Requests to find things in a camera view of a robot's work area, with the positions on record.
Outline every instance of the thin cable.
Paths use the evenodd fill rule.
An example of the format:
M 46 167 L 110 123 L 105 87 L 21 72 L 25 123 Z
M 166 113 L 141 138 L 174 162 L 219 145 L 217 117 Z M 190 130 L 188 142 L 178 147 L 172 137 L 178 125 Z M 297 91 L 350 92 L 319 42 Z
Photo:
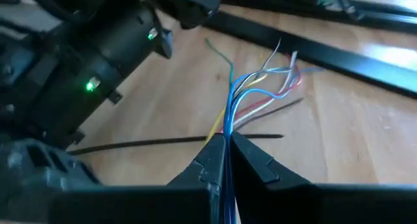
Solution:
M 229 73 L 229 88 L 232 86 L 233 83 L 233 76 L 235 75 L 235 64 L 227 58 L 226 55 L 224 55 L 222 52 L 220 52 L 218 49 L 216 49 L 210 42 L 208 38 L 205 39 L 206 45 L 214 52 L 216 52 L 219 56 L 221 56 L 226 62 L 230 65 L 230 73 Z
M 228 125 L 230 125 L 230 126 L 233 126 L 233 123 L 230 123 L 230 120 L 231 120 L 231 116 L 230 116 L 230 112 L 231 112 L 231 110 L 232 110 L 232 102 L 233 102 L 233 104 L 234 104 L 234 102 L 235 102 L 235 100 L 236 99 L 238 99 L 239 98 L 239 96 L 241 96 L 241 94 L 242 93 L 244 93 L 244 92 L 247 92 L 247 91 L 255 91 L 255 92 L 263 92 L 263 93 L 270 93 L 271 95 L 273 95 L 274 96 L 274 94 L 272 94 L 271 92 L 268 92 L 268 91 L 265 91 L 265 90 L 261 90 L 261 89 L 249 89 L 249 90 L 245 90 L 245 91 L 243 91 L 242 93 L 239 93 L 239 95 L 236 97 L 236 98 L 234 98 L 233 97 L 233 93 L 235 92 L 232 92 L 232 90 L 234 90 L 235 89 L 235 87 L 236 87 L 236 85 L 237 85 L 237 83 L 240 83 L 243 79 L 246 79 L 246 78 L 248 78 L 248 77 L 250 77 L 250 76 L 253 76 L 253 75 L 256 75 L 256 74 L 261 74 L 261 73 L 282 73 L 282 72 L 290 72 L 291 70 L 286 70 L 286 71 L 281 71 L 281 68 L 271 68 L 271 69 L 268 69 L 268 70 L 262 70 L 262 71 L 257 71 L 257 72 L 254 72 L 254 73 L 252 73 L 252 74 L 246 74 L 246 75 L 242 75 L 242 76 L 240 76 L 233 84 L 232 84 L 232 87 L 231 87 L 231 92 L 229 93 L 229 96 L 227 97 L 227 105 L 226 105 L 226 109 L 225 109 L 225 115 L 224 115 L 224 121 L 223 121 L 223 125 L 224 126 L 228 126 Z M 230 135 L 231 135 L 231 132 L 230 133 L 227 133 L 227 132 L 225 132 L 225 135 L 226 135 L 226 137 L 230 137 Z
M 207 42 L 207 45 L 209 47 L 213 48 L 212 45 L 211 45 L 211 43 L 210 43 L 210 41 L 208 41 L 208 39 L 206 40 L 206 42 Z M 263 63 L 263 65 L 262 65 L 262 67 L 261 67 L 261 69 L 259 71 L 264 70 L 266 68 L 266 66 L 269 63 L 269 60 L 271 60 L 271 58 L 274 56 L 274 54 L 278 51 L 278 48 L 280 47 L 280 45 L 281 45 L 281 39 L 278 41 L 278 44 L 276 45 L 275 50 L 265 60 L 265 62 Z M 263 81 L 267 76 L 268 76 L 268 74 L 265 74 L 261 78 L 255 77 L 255 79 L 251 83 L 249 83 L 248 85 L 246 85 L 245 88 L 251 87 L 252 85 L 257 84 L 257 83 Z M 216 133 L 216 130 L 218 129 L 220 122 L 224 118 L 224 113 L 225 113 L 225 107 L 217 115 L 216 120 L 214 121 L 214 124 L 212 125 L 212 127 L 210 129 L 210 132 L 208 133 L 208 137 L 207 137 L 207 139 L 206 139 L 206 141 L 205 141 L 204 144 L 207 144 L 208 141 L 211 139 L 211 137 L 213 137 L 213 135 Z
M 286 72 L 289 72 L 290 71 L 290 70 L 273 71 L 273 70 L 281 70 L 281 69 L 282 68 L 272 68 L 270 70 L 261 70 L 261 71 L 258 71 L 257 73 L 262 73 L 262 72 L 265 72 L 265 73 L 268 73 L 268 72 L 273 72 L 273 73 L 286 73 Z M 261 78 L 259 78 L 259 79 L 257 79 L 257 80 L 252 81 L 251 83 L 249 83 L 248 85 L 246 85 L 246 87 L 250 87 L 250 86 L 252 86 L 252 85 L 254 85 L 254 84 L 256 84 L 256 83 L 264 80 L 265 78 L 266 78 L 266 75 L 263 76 L 263 77 L 261 77 Z M 205 141 L 205 144 L 207 144 L 207 142 L 210 140 L 210 138 L 216 133 L 220 122 L 224 118 L 224 114 L 225 114 L 225 108 L 223 108 L 223 110 L 219 113 L 219 115 L 217 116 L 216 120 L 214 121 L 214 124 L 213 124 L 212 128 L 210 129 L 210 133 L 208 134 L 208 137 L 207 137 L 207 140 Z
M 232 90 L 234 89 L 235 85 L 237 84 L 237 82 L 234 82 L 232 85 L 231 90 L 229 91 L 229 96 L 227 98 L 227 107 L 226 107 L 226 112 L 225 112 L 225 116 L 224 116 L 224 126 L 225 126 L 225 139 L 226 139 L 226 157 L 225 157 L 225 171 L 226 171 L 226 178 L 225 178 L 225 183 L 226 183 L 226 187 L 225 187 L 225 220 L 224 222 L 226 224 L 228 223 L 236 223 L 236 205 L 235 205 L 235 189 L 233 187 L 233 175 L 232 175 L 232 171 L 231 171 L 231 152 L 230 152 L 230 137 L 231 137 L 231 132 L 233 131 L 233 117 L 234 114 L 236 113 L 237 107 L 240 103 L 240 101 L 249 93 L 251 92 L 260 92 L 260 93 L 264 93 L 264 94 L 268 94 L 271 95 L 274 98 L 283 98 L 285 97 L 285 95 L 288 94 L 285 93 L 282 96 L 276 96 L 270 92 L 267 92 L 265 90 L 262 89 L 248 89 L 245 90 L 243 92 L 241 92 L 236 98 L 235 101 L 233 101 L 233 105 L 232 105 L 232 97 L 233 97 L 233 93 Z
M 269 60 L 271 60 L 271 58 L 275 55 L 275 53 L 278 51 L 278 48 L 281 46 L 281 38 L 278 41 L 278 44 L 276 44 L 274 51 L 269 55 L 269 57 L 266 59 L 266 61 L 263 63 L 262 67 L 260 70 L 264 70 L 269 63 Z
M 283 85 L 282 85 L 281 89 L 278 91 L 278 93 L 282 93 L 282 92 L 283 92 L 283 90 L 287 87 L 288 82 L 290 81 L 291 74 L 292 74 L 292 72 L 293 72 L 293 70 L 294 70 L 294 66 L 295 66 L 296 56 L 297 56 L 297 52 L 295 51 L 295 52 L 293 52 L 293 55 L 292 55 L 292 57 L 291 57 L 291 64 L 290 64 L 290 70 L 291 70 L 291 71 L 287 74 L 287 77 L 285 78 L 285 81 L 284 81 L 284 83 L 283 83 Z M 263 105 L 259 106 L 258 108 L 256 108 L 256 109 L 254 109 L 254 110 L 250 111 L 249 113 L 245 114 L 243 117 L 240 117 L 239 119 L 237 119 L 237 120 L 233 123 L 233 125 L 235 126 L 235 125 L 237 125 L 237 124 L 241 123 L 243 120 L 246 120 L 248 117 L 250 117 L 250 116 L 252 116 L 252 115 L 256 114 L 258 111 L 260 111 L 260 110 L 262 110 L 262 109 L 264 109 L 264 108 L 268 107 L 270 104 L 272 104 L 272 103 L 274 102 L 274 100 L 275 100 L 274 98 L 271 98 L 271 99 L 270 99 L 267 103 L 265 103 L 265 104 L 263 104 Z
M 270 68 L 268 70 L 260 70 L 245 76 L 241 76 L 240 78 L 238 78 L 236 81 L 239 82 L 243 79 L 242 82 L 240 82 L 239 86 L 236 88 L 236 90 L 233 92 L 233 96 L 236 96 L 240 89 L 243 87 L 243 85 L 245 84 L 245 82 L 247 82 L 251 77 L 257 75 L 257 74 L 262 74 L 262 73 L 271 73 L 271 74 L 286 74 L 291 72 L 291 68 Z
M 240 126 L 236 127 L 236 128 L 235 128 L 235 131 L 239 131 L 239 130 L 241 130 L 243 127 L 245 127 L 247 124 L 249 124 L 249 123 L 251 123 L 251 122 L 253 122 L 253 121 L 259 120 L 259 119 L 261 119 L 261 118 L 264 118 L 264 117 L 266 117 L 266 116 L 269 116 L 269 115 L 271 115 L 271 114 L 274 114 L 274 113 L 276 113 L 276 112 L 278 112 L 278 111 L 281 111 L 281 110 L 284 110 L 284 109 L 286 109 L 286 108 L 288 108 L 288 107 L 292 107 L 292 106 L 294 106 L 294 105 L 296 105 L 296 104 L 299 104 L 299 103 L 300 103 L 303 99 L 304 99 L 304 98 L 299 98 L 299 99 L 294 100 L 294 101 L 292 101 L 292 102 L 290 102 L 290 103 L 288 103 L 288 104 L 285 104 L 284 106 L 278 107 L 278 108 L 276 108 L 276 109 L 274 109 L 274 110 L 272 110 L 272 111 L 269 111 L 269 112 L 267 112 L 267 113 L 264 113 L 264 114 L 259 115 L 259 116 L 256 116 L 256 117 L 253 117 L 253 118 L 251 118 L 251 119 L 247 120 L 246 122 L 243 122 Z
M 300 70 L 299 74 L 297 74 L 295 76 L 297 78 L 296 84 L 291 85 L 288 89 L 285 89 L 283 92 L 286 92 L 289 89 L 291 90 L 291 89 L 295 88 L 297 85 L 301 84 L 301 73 L 303 73 L 303 72 L 320 72 L 320 71 L 323 71 L 323 69 L 322 68 L 316 68 L 316 67 L 314 67 L 314 68 L 305 68 L 303 70 Z M 252 109 L 254 109 L 256 107 L 258 107 L 262 104 L 265 104 L 269 100 L 271 100 L 271 97 L 266 97 L 263 100 L 260 100 L 260 101 L 254 103 L 254 104 L 251 104 L 248 107 L 245 107 L 244 109 L 242 109 L 238 113 L 236 113 L 236 116 L 239 117 L 239 116 L 241 116 L 241 114 L 246 113 L 247 111 L 251 111 Z
M 260 133 L 246 134 L 243 136 L 248 139 L 280 139 L 283 137 L 283 135 L 280 135 L 280 134 L 260 134 Z M 98 151 L 103 151 L 103 150 L 126 148 L 126 147 L 140 147 L 140 146 L 147 146 L 147 145 L 162 145 L 162 144 L 170 144 L 170 143 L 191 143 L 191 142 L 204 141 L 206 138 L 207 136 L 195 136 L 195 137 L 180 137 L 180 138 L 172 138 L 172 139 L 151 139 L 151 140 L 144 140 L 144 141 L 113 143 L 113 144 L 108 144 L 108 145 L 83 148 L 79 150 L 72 150 L 67 153 L 73 156 L 77 156 L 77 155 L 91 153 L 91 152 L 98 152 Z

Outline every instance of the black bracket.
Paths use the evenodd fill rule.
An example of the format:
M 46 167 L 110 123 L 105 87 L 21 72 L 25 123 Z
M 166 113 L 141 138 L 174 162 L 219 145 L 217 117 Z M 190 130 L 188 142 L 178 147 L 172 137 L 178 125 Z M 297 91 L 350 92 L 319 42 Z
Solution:
M 274 49 L 281 39 L 281 53 L 298 51 L 298 57 L 311 64 L 417 98 L 417 72 L 414 70 L 333 48 L 225 12 L 213 15 L 204 26 L 270 49 Z
M 117 90 L 114 90 L 110 93 L 108 99 L 111 103 L 117 104 L 123 98 L 123 95 L 120 94 Z

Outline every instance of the wooden table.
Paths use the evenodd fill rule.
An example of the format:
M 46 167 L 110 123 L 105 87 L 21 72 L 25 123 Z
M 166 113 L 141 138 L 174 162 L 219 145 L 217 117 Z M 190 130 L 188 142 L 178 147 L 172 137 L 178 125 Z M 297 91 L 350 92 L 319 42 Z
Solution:
M 341 49 L 417 69 L 417 37 L 285 14 L 222 7 L 278 29 Z M 73 148 L 106 143 L 206 135 L 226 100 L 229 67 L 204 38 L 236 65 L 235 77 L 260 68 L 270 50 L 199 27 L 174 31 L 173 58 L 151 55 L 84 123 L 87 137 Z M 269 67 L 287 65 L 282 55 Z M 301 68 L 310 64 L 298 62 Z M 276 90 L 282 77 L 259 86 Z M 300 96 L 290 109 L 254 122 L 243 133 L 282 133 L 254 143 L 312 182 L 417 183 L 417 101 L 331 71 L 306 74 L 301 86 L 269 109 Z M 252 94 L 243 104 L 264 96 Z M 109 185 L 166 184 L 203 147 L 183 143 L 126 148 L 82 156 Z

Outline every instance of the green light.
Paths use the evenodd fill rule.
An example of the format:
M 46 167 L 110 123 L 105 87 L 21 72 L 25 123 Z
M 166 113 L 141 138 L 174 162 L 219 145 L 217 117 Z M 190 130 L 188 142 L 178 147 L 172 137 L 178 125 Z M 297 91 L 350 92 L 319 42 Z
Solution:
M 93 91 L 93 90 L 94 90 L 94 88 L 95 88 L 95 86 L 94 86 L 94 84 L 92 84 L 91 82 L 87 83 L 87 84 L 86 84 L 86 86 L 85 86 L 85 89 L 86 89 L 87 91 Z
M 151 31 L 149 31 L 148 34 L 148 39 L 152 40 L 154 39 L 156 36 L 158 36 L 158 31 L 155 28 L 152 28 Z

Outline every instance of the black metal bar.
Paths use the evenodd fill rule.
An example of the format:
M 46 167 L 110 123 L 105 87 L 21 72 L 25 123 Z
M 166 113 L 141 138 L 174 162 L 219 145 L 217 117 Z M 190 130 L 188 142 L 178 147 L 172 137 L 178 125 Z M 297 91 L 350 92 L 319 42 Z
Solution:
M 360 20 L 352 20 L 344 12 L 336 12 L 315 5 L 296 4 L 284 0 L 223 0 L 222 3 L 376 29 L 417 33 L 417 14 L 409 8 L 355 1 L 363 16 Z
M 417 72 L 413 70 L 326 46 L 225 12 L 217 13 L 204 26 L 270 49 L 274 49 L 281 39 L 279 52 L 298 51 L 298 57 L 311 64 L 417 98 Z

